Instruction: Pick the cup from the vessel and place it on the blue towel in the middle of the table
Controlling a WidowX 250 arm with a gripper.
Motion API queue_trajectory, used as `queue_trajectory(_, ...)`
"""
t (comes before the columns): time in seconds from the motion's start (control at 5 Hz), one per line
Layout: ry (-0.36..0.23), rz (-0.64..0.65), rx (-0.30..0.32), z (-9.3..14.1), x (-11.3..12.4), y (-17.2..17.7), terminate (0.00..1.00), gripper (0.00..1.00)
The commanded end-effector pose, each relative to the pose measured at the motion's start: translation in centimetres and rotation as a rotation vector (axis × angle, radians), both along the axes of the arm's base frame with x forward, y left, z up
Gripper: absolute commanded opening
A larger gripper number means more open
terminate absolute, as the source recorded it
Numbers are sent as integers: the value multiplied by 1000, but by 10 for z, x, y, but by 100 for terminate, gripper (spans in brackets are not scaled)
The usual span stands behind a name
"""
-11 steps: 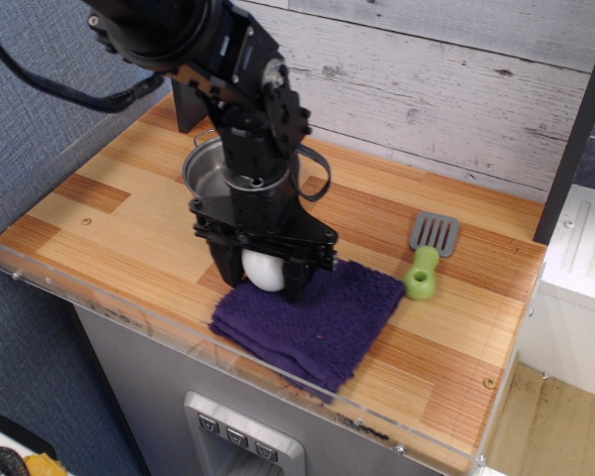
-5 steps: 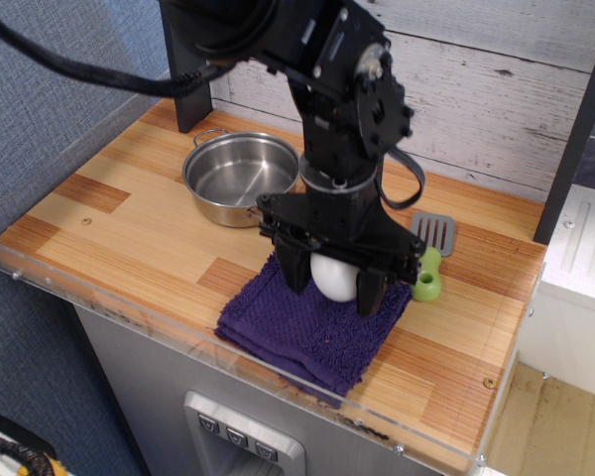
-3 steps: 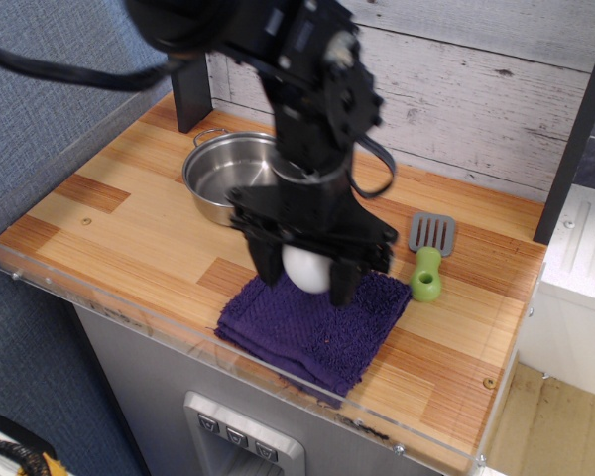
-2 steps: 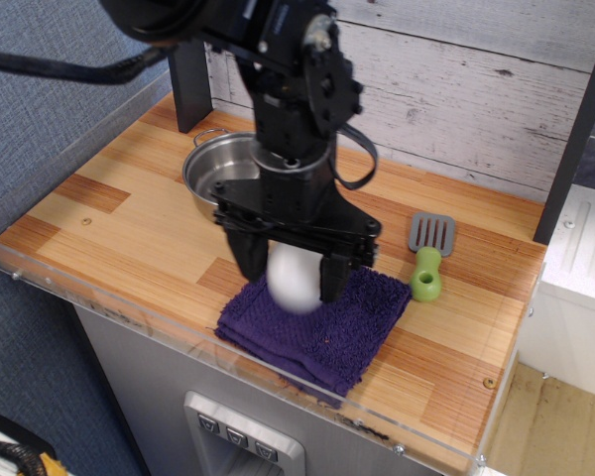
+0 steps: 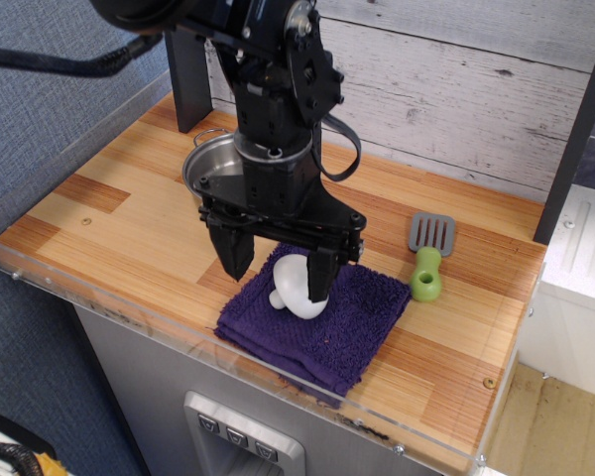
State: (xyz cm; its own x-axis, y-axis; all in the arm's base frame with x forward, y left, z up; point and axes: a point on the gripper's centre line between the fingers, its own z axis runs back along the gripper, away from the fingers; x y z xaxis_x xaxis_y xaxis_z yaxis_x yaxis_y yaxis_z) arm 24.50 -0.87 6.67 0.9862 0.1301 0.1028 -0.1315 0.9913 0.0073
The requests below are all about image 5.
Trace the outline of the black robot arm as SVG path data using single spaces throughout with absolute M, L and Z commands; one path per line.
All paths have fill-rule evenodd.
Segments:
M 326 180 L 347 172 L 322 163 L 321 130 L 349 140 L 336 118 L 343 74 L 322 45 L 311 1 L 97 1 L 111 25 L 141 35 L 187 30 L 213 43 L 234 95 L 237 175 L 205 175 L 193 189 L 224 271 L 240 279 L 262 236 L 307 250 L 307 288 L 326 299 L 339 269 L 360 258 L 365 217 L 333 197 Z

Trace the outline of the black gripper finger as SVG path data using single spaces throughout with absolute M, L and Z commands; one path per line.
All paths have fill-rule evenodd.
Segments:
M 333 250 L 311 251 L 306 259 L 308 298 L 312 302 L 326 300 L 337 277 L 337 254 Z
M 210 225 L 209 236 L 225 273 L 235 281 L 240 281 L 255 256 L 251 226 Z

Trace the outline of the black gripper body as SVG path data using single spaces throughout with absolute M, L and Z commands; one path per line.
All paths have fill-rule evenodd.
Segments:
M 333 250 L 337 263 L 359 260 L 367 219 L 326 190 L 311 157 L 289 168 L 240 159 L 241 175 L 204 176 L 193 184 L 208 231 L 250 225 L 254 238 Z

